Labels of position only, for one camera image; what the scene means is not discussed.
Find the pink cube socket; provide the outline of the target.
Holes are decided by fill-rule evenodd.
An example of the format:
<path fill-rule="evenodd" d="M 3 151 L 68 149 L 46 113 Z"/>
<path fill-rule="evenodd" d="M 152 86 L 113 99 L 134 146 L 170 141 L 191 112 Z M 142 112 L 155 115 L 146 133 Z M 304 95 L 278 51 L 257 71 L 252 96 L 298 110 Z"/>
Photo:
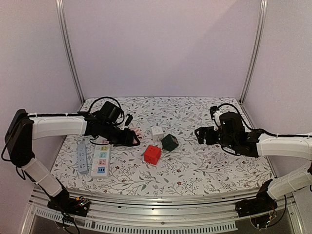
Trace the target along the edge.
<path fill-rule="evenodd" d="M 136 137 L 139 139 L 139 140 L 142 140 L 142 130 L 140 128 L 130 128 L 130 130 L 134 131 L 135 134 L 136 134 Z"/>

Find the red cube socket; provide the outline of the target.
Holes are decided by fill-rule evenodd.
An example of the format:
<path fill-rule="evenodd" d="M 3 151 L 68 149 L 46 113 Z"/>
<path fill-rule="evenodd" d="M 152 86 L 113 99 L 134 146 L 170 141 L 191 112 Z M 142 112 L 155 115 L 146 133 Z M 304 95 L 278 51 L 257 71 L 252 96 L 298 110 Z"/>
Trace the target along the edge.
<path fill-rule="evenodd" d="M 161 149 L 157 146 L 149 145 L 144 154 L 144 161 L 153 165 L 157 165 L 160 156 L 161 156 Z"/>

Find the white cube socket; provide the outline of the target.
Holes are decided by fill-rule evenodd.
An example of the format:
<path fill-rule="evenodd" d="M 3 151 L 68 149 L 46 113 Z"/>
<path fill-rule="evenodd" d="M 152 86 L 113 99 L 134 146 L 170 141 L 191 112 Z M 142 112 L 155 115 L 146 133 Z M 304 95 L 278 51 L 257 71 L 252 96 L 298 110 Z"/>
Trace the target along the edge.
<path fill-rule="evenodd" d="M 161 126 L 151 127 L 152 140 L 158 141 L 164 138 L 164 132 Z"/>

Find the dark green cube socket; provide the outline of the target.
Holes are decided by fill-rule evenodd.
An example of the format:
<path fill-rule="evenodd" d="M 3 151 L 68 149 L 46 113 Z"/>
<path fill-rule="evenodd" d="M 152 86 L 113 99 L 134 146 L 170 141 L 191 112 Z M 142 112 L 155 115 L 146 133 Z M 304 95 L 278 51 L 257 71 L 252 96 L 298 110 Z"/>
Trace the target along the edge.
<path fill-rule="evenodd" d="M 173 136 L 172 134 L 167 134 L 162 140 L 161 140 L 162 148 L 166 151 L 171 152 L 175 148 L 178 147 L 179 143 L 177 141 L 177 138 Z"/>

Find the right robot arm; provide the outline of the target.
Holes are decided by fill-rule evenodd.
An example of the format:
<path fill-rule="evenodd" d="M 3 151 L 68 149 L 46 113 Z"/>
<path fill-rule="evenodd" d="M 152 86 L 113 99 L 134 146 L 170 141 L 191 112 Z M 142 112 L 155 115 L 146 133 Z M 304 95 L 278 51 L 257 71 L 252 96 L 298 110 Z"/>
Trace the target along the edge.
<path fill-rule="evenodd" d="M 213 126 L 195 130 L 199 144 L 230 149 L 235 156 L 284 156 L 303 158 L 308 163 L 280 178 L 263 183 L 256 197 L 235 204 L 239 217 L 255 215 L 277 208 L 280 197 L 312 185 L 312 135 L 273 134 L 249 127 L 238 110 L 222 112 L 222 105 L 212 106 Z"/>

